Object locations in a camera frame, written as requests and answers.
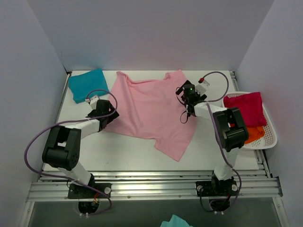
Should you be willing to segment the pink t shirt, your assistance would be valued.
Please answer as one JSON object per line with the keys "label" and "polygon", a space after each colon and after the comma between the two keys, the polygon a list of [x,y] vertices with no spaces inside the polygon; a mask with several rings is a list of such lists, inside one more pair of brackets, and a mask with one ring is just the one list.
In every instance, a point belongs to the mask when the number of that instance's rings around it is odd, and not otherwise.
{"label": "pink t shirt", "polygon": [[168,72],[164,79],[134,81],[121,71],[108,99],[117,103],[119,117],[105,128],[126,136],[154,139],[155,148],[179,161],[195,133],[197,120],[187,123],[182,115],[184,106],[176,98],[176,88],[187,80],[181,70]]}

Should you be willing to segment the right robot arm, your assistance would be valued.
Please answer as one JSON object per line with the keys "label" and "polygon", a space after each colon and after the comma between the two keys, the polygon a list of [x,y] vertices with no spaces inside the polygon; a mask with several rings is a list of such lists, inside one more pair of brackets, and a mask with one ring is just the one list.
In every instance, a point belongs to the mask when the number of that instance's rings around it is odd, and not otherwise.
{"label": "right robot arm", "polygon": [[249,134],[239,108],[220,107],[206,101],[208,86],[205,80],[197,86],[187,80],[176,88],[175,94],[181,96],[177,100],[185,107],[187,118],[205,118],[213,124],[222,159],[213,171],[210,189],[215,195],[221,195],[227,190],[227,185],[233,185],[235,162]]}

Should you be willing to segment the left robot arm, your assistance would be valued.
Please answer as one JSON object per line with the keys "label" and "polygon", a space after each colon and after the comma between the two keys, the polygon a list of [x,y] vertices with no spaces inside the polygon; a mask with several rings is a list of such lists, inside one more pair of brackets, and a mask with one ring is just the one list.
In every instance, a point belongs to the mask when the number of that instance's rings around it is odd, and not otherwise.
{"label": "left robot arm", "polygon": [[99,99],[87,115],[88,121],[50,129],[42,161],[63,172],[79,186],[78,192],[84,198],[91,198],[96,191],[94,177],[80,163],[81,140],[102,131],[119,116],[108,100]]}

